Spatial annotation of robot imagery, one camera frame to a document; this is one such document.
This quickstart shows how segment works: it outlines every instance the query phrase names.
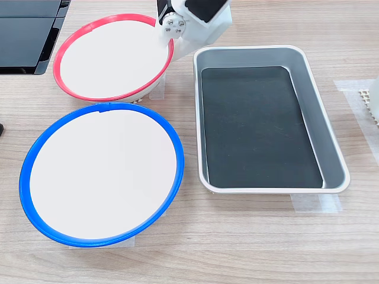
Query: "silver tray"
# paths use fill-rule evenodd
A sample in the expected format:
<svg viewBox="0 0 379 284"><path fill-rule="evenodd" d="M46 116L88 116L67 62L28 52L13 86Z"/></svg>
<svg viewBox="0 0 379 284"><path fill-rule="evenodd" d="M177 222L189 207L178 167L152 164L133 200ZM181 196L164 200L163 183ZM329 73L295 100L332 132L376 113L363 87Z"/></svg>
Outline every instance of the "silver tray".
<svg viewBox="0 0 379 284"><path fill-rule="evenodd" d="M201 72L208 68L280 66L288 70L309 140L323 179L321 188L220 188L208 177ZM209 47L194 56L198 170L214 193L339 193L350 175L303 51L294 46Z"/></svg>

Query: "tape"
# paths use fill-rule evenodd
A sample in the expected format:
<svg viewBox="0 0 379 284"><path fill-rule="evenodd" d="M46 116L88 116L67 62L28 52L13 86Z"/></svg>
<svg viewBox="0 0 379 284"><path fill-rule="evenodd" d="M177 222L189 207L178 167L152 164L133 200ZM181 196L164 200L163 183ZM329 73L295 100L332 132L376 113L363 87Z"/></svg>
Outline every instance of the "tape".
<svg viewBox="0 0 379 284"><path fill-rule="evenodd" d="M342 205L337 194L291 194L296 213L338 213Z"/></svg>
<svg viewBox="0 0 379 284"><path fill-rule="evenodd" d="M379 164L379 129L372 118L361 91L368 90L374 83L373 80L339 80L334 81L339 91L342 91L348 101L351 110L362 130L362 133Z"/></svg>
<svg viewBox="0 0 379 284"><path fill-rule="evenodd" d="M157 85L149 94L149 99L159 100L165 99L166 74L164 74Z"/></svg>

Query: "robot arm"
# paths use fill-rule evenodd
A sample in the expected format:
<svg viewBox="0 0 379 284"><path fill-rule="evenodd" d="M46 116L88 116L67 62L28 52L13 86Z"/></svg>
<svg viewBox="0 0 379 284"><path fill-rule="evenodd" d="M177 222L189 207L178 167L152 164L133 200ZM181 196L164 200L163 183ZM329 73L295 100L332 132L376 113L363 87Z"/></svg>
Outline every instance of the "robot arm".
<svg viewBox="0 0 379 284"><path fill-rule="evenodd" d="M213 44L232 24L230 0L157 0L162 44L175 43L173 61Z"/></svg>

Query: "wooden table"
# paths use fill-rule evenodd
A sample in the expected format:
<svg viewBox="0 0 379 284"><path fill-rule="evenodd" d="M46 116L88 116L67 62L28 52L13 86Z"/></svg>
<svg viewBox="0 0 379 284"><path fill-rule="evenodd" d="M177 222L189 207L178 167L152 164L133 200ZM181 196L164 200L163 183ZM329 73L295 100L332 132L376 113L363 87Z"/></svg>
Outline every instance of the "wooden table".
<svg viewBox="0 0 379 284"><path fill-rule="evenodd" d="M0 283L379 283L379 167L334 80L379 75L378 1L234 0L218 46L292 44L303 49L351 173L337 214L299 214L289 195L213 195L197 178L192 57L172 63L166 98L142 105L181 137L186 168L165 217L135 247L69 249L38 232L19 196L21 165L36 138L89 105L42 76L0 76ZM106 15L155 15L155 1L76 1L56 50Z"/></svg>

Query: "red-rimmed plate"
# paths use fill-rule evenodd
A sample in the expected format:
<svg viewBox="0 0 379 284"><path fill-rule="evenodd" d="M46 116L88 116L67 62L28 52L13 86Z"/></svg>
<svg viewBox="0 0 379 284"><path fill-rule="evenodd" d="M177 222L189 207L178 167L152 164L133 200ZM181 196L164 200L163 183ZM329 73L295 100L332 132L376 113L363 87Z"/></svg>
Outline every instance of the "red-rimmed plate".
<svg viewBox="0 0 379 284"><path fill-rule="evenodd" d="M174 54L155 38L155 19L139 14L112 15L73 33L54 60L59 87L86 101L141 97L165 73Z"/></svg>

